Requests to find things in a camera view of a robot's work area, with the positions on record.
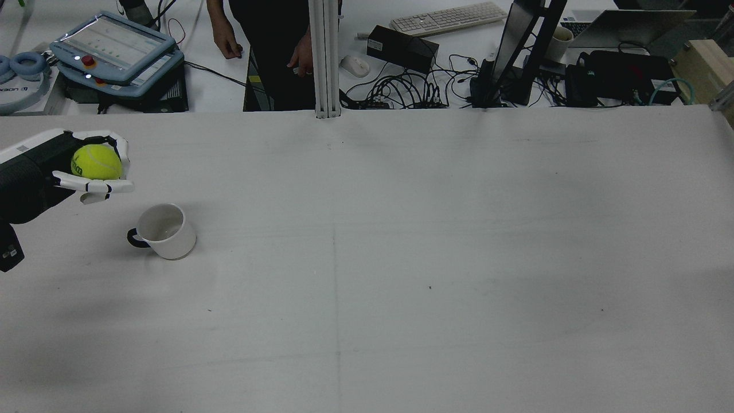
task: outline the wooden block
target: wooden block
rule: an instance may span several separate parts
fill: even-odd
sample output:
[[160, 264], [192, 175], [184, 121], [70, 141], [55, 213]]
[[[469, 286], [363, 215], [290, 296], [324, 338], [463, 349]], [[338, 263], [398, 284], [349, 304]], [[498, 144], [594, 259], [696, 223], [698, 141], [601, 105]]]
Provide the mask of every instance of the wooden block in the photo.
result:
[[[694, 86], [695, 103], [708, 104], [734, 80], [734, 60], [713, 40], [690, 40], [673, 61], [673, 74]], [[690, 98], [687, 87], [680, 89], [686, 100]]]

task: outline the black mug handle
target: black mug handle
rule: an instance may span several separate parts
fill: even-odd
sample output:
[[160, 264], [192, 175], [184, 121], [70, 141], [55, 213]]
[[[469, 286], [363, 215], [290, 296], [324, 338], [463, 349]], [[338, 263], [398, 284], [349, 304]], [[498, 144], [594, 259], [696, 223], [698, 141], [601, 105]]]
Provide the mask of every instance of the black mug handle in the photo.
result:
[[128, 231], [128, 242], [130, 245], [137, 247], [137, 248], [150, 248], [150, 245], [141, 240], [137, 240], [134, 237], [137, 235], [137, 228], [133, 228], [130, 231]]

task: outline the computer mouse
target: computer mouse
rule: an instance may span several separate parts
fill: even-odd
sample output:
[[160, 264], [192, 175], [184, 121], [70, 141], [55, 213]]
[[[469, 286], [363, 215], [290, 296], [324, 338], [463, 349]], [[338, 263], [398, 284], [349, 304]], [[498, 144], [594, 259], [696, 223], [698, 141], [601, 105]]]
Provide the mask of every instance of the computer mouse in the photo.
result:
[[369, 64], [356, 56], [344, 56], [339, 66], [356, 77], [364, 77], [369, 74]]

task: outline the yellow tennis ball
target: yellow tennis ball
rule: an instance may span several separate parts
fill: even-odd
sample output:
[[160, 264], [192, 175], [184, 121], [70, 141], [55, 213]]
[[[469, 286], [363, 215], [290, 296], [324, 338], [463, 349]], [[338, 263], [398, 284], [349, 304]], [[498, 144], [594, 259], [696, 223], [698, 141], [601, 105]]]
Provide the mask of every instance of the yellow tennis ball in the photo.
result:
[[71, 173], [88, 179], [119, 179], [123, 164], [107, 145], [85, 145], [71, 157]]

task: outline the monitor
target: monitor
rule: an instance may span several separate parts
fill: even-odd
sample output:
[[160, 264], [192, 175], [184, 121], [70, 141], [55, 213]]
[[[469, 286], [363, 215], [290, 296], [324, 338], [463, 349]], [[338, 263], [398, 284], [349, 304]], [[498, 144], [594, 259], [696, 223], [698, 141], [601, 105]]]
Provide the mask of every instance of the monitor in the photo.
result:
[[[471, 79], [471, 101], [474, 107], [499, 107], [501, 99], [527, 104], [533, 81], [553, 37], [553, 31], [567, 0], [515, 0], [510, 6], [499, 49], [494, 62], [482, 63], [479, 75]], [[522, 69], [514, 63], [530, 38], [538, 20], [542, 25]]]

